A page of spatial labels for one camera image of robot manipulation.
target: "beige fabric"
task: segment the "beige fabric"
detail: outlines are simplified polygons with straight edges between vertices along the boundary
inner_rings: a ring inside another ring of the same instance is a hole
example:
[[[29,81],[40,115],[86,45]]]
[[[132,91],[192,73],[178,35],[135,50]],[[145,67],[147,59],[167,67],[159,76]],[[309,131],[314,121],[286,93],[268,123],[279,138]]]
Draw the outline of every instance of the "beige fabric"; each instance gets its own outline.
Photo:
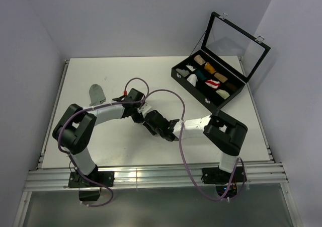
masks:
[[[200,55],[195,56],[194,60],[199,63],[199,65],[203,65],[204,63],[206,63],[205,60],[203,60],[203,58]]]
[[[222,74],[220,74],[220,73],[215,73],[215,77],[217,78],[217,79],[219,79],[219,81],[221,81],[222,83],[224,83],[224,82],[226,82],[227,81],[227,78],[224,76],[224,75],[222,75]]]
[[[219,94],[224,99],[227,99],[230,96],[230,94],[225,90],[217,90],[216,93]]]

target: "white wall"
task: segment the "white wall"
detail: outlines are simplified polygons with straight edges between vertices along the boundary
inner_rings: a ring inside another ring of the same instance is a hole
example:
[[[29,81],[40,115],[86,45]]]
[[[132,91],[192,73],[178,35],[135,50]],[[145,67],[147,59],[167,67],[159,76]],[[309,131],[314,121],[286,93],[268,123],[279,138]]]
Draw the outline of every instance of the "white wall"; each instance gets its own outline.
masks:
[[[251,87],[305,226],[322,225],[322,0],[272,0],[256,34],[272,46]]]
[[[0,222],[11,226],[38,163],[63,61],[27,0],[0,0]]]
[[[210,13],[255,32],[270,0],[30,0],[68,57],[188,55]]]

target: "brown fabric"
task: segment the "brown fabric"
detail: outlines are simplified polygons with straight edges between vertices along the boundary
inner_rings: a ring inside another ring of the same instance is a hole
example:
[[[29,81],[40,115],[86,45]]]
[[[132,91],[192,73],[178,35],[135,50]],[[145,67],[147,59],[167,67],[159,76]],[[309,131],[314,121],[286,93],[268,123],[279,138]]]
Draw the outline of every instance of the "brown fabric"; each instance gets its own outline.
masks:
[[[210,63],[206,63],[205,65],[205,69],[210,72],[211,74],[214,74],[216,72],[216,70],[213,68],[213,66],[211,66]]]
[[[227,86],[227,88],[229,88],[231,91],[237,91],[237,87],[235,86],[235,85],[233,85],[233,84],[231,84],[231,83],[227,83],[227,84],[225,84],[226,86]]]
[[[227,81],[227,78],[224,76],[224,75],[222,75],[222,74],[220,74],[220,73],[215,73],[215,77],[217,78],[217,79],[219,79],[219,81],[221,81],[222,83],[224,83],[224,82],[226,82]]]
[[[200,55],[195,56],[194,60],[199,63],[199,65],[203,65],[204,63],[206,63],[205,60],[203,60],[203,58]]]

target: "white tabletop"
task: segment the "white tabletop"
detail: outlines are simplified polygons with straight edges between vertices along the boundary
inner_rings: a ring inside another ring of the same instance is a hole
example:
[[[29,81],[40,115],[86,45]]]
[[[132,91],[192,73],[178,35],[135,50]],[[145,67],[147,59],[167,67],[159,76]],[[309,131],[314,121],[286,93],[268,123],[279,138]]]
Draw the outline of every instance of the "white tabletop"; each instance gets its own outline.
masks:
[[[171,68],[186,57],[122,57],[73,58],[69,62],[57,104],[51,132],[70,104],[82,107],[90,104],[89,89],[93,84],[102,87],[107,102],[123,94],[124,86],[133,77],[145,79],[150,90],[170,89],[178,93],[186,104],[185,119],[201,118],[210,114],[193,96],[171,78]],[[223,58],[241,70],[236,56]],[[146,93],[145,85],[133,81],[128,88]],[[181,102],[173,95],[158,92],[147,99],[152,107],[167,119],[178,119]],[[224,112],[243,122],[248,132],[240,156],[246,162],[269,161],[269,155],[247,87],[232,99]],[[131,118],[112,120],[94,128],[88,145],[93,161],[98,166],[144,166],[181,164],[178,142],[168,142],[152,136],[147,129]],[[206,137],[183,140],[188,163],[217,163],[220,150]],[[69,159],[59,152],[57,141],[51,137],[46,145],[43,168],[68,167]]]

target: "display box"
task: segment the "display box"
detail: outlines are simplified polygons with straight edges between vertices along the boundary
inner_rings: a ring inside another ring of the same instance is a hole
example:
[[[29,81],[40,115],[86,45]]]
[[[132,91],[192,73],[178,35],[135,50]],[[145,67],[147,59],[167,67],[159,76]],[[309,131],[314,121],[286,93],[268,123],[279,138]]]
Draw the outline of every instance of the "display box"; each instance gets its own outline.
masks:
[[[201,49],[171,71],[171,76],[211,112],[242,91],[271,49],[262,36],[252,36],[226,16],[213,12]]]

